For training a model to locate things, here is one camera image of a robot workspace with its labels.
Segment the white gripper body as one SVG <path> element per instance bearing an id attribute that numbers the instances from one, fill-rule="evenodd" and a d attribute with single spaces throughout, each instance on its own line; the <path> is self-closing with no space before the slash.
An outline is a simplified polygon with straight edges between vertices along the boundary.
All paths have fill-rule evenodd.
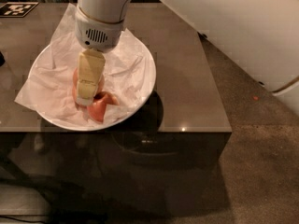
<path id="1" fill-rule="evenodd" d="M 106 23 L 92 19 L 84 14 L 80 7 L 75 13 L 75 35 L 85 49 L 101 52 L 113 50 L 119 43 L 123 22 Z"/>

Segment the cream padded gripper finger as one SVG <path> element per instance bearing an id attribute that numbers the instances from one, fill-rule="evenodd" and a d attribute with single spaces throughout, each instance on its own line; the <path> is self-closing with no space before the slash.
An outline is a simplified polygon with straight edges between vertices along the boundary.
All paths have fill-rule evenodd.
<path id="1" fill-rule="evenodd" d="M 77 99 L 79 105 L 88 106 L 98 91 L 105 68 L 105 57 L 102 52 L 86 49 L 78 57 Z"/>

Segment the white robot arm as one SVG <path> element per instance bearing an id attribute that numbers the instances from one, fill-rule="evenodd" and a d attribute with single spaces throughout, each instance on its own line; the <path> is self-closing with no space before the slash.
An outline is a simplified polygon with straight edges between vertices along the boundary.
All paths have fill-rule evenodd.
<path id="1" fill-rule="evenodd" d="M 77 36 L 118 34 L 132 0 L 78 0 Z M 299 0 L 159 0 L 299 114 Z"/>

